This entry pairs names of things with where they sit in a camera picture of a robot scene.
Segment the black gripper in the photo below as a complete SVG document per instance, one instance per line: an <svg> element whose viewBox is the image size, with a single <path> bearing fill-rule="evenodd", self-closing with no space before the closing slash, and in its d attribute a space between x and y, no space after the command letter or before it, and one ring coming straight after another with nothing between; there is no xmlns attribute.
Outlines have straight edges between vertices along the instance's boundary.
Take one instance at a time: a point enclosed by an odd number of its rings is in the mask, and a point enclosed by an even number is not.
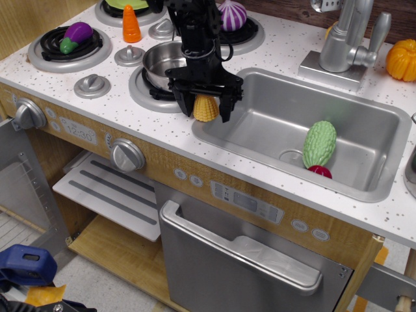
<svg viewBox="0 0 416 312"><path fill-rule="evenodd" d="M236 102L243 97L243 79L223 68L223 60L215 49L206 53L182 49L181 55L185 64L169 67L165 74L182 113L192 114L197 95L216 96L220 99L222 122L228 122Z"/></svg>

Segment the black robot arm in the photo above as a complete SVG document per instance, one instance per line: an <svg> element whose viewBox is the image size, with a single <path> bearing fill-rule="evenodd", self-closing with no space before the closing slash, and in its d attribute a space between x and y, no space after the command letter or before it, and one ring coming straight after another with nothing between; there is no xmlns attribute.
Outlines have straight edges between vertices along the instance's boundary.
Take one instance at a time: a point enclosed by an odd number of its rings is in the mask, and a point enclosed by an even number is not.
<svg viewBox="0 0 416 312"><path fill-rule="evenodd" d="M182 112L190 116L199 94L220 100L219 113L228 122L237 101L242 100L243 79L226 71L222 63L220 28L222 13L214 1L148 1L153 13L167 8L175 32L181 37L186 66L167 69L169 89Z"/></svg>

